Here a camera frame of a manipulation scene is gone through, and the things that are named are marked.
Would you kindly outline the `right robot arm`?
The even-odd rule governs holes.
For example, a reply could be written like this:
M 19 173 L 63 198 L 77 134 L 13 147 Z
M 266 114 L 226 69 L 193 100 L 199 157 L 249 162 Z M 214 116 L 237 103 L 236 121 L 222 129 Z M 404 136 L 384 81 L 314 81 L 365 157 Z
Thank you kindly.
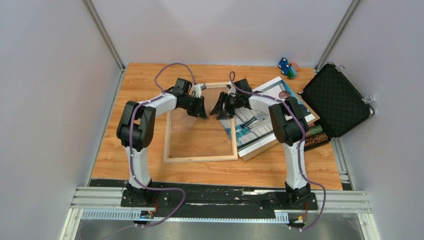
M 285 181 L 286 204 L 298 209 L 311 194 L 311 186 L 304 173 L 305 137 L 308 123 L 295 97 L 276 98 L 265 93 L 254 92 L 247 79 L 230 80 L 230 90 L 221 92 L 212 116 L 218 120 L 229 120 L 236 110 L 246 108 L 269 116 L 275 138 L 281 143 L 287 166 Z

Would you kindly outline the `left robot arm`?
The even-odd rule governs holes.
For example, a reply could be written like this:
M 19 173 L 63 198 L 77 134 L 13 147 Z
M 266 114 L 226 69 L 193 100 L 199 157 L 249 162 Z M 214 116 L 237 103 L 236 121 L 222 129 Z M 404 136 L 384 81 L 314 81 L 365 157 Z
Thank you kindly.
M 153 201 L 153 188 L 148 170 L 148 147 L 154 136 L 156 118 L 174 109 L 186 110 L 191 117 L 206 119 L 204 83 L 191 83 L 178 78 L 175 85 L 146 101 L 128 101 L 122 112 L 116 136 L 128 157 L 130 178 L 128 195 L 140 206 Z

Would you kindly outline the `large printed photo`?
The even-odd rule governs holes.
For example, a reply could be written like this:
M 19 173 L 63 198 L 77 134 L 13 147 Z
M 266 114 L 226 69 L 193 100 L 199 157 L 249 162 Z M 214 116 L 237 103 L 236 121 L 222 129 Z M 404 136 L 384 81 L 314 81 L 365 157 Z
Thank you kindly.
M 295 97 L 308 125 L 318 119 L 310 107 L 279 76 L 252 91 L 283 100 Z M 270 117 L 261 111 L 238 108 L 232 119 L 219 121 L 228 136 L 235 137 L 237 154 L 245 161 L 279 142 L 274 136 Z

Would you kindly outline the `colourful toy blocks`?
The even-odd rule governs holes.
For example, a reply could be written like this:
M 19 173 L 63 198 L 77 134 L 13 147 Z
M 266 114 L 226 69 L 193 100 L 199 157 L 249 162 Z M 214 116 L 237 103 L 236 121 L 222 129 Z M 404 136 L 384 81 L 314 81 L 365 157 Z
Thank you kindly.
M 278 68 L 280 69 L 281 73 L 288 79 L 295 79 L 298 76 L 297 71 L 299 70 L 299 66 L 294 62 L 288 61 L 288 59 L 285 57 L 280 59 Z

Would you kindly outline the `poker chip tray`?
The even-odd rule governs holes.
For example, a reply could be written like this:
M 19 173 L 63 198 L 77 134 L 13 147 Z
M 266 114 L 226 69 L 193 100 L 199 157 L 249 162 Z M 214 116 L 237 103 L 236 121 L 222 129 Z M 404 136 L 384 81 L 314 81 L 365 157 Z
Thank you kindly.
M 330 136 L 326 133 L 325 128 L 321 125 L 314 125 L 309 128 L 304 140 L 304 150 L 309 151 L 317 147 L 323 146 L 331 141 Z

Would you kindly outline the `black foam-lined case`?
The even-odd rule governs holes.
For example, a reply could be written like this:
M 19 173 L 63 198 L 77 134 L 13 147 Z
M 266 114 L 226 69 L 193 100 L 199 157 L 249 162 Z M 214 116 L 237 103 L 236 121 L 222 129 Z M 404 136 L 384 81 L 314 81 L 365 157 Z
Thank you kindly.
M 318 114 L 327 136 L 339 138 L 374 115 L 374 109 L 332 62 L 303 88 L 301 98 Z

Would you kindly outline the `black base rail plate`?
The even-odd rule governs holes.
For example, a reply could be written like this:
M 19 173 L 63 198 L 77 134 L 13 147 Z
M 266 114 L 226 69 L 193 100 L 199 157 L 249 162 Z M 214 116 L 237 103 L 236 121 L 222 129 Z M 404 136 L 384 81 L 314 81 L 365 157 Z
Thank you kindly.
M 316 195 L 292 200 L 284 188 L 152 182 L 151 190 L 126 185 L 121 206 L 152 208 L 156 217 L 173 210 L 175 218 L 270 219 L 276 210 L 304 212 L 318 209 Z

